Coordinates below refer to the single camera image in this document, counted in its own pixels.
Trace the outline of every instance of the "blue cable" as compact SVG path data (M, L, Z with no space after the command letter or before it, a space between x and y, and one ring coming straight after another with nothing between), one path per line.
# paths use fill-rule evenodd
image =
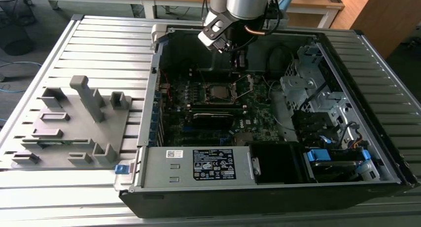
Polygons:
M38 65L39 67L43 66L41 63L31 62L31 61L10 62L10 61L2 60L2 59L0 59L0 61L7 62L6 64L0 65L0 68L5 67L5 66L7 66L7 65L13 65L13 64L34 64L34 65ZM10 91L10 90L0 89L0 91L2 91L2 92L6 92L6 93L23 93L26 90Z
M6 92L6 93L23 93L26 90L22 90L22 91L10 91L10 90L5 90L5 89L0 89L2 92Z

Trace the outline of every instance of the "power supply label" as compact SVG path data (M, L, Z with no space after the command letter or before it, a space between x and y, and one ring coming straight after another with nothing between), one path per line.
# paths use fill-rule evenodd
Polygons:
M193 150L196 180L236 179L233 149Z

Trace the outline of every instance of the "trash bin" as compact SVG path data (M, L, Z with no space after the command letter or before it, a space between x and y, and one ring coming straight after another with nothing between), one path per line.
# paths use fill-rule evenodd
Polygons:
M0 12L0 48L11 56L25 55L34 48L26 29L14 24L5 12Z
M27 26L37 22L30 0L0 0L0 8L14 24Z

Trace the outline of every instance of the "open computer chassis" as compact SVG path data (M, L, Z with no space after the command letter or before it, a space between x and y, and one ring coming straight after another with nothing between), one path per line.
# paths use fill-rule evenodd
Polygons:
M249 70L168 26L121 199L142 218L351 207L418 180L327 36L280 31Z

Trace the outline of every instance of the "aluminum extrusion table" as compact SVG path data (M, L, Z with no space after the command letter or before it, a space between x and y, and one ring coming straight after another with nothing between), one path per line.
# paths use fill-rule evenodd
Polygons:
M2 155L9 150L11 140L31 131L31 122L43 107L42 100L37 99L43 87L65 87L66 93L71 93L66 89L70 78L83 74L93 78L90 87L99 88L102 95L119 90L134 98L121 153L122 159L134 158L153 56L150 33L156 23L200 24L97 16L74 18L0 133ZM324 32L329 37L414 173L421 176L421 107L418 100L363 35L353 31L312 31ZM246 223L249 226L254 223L356 226L373 225L372 221L379 224L380 219L400 225L421 221L420 188L339 211L140 219L114 190L114 171L7 170L10 164L0 160L2 226L233 226Z

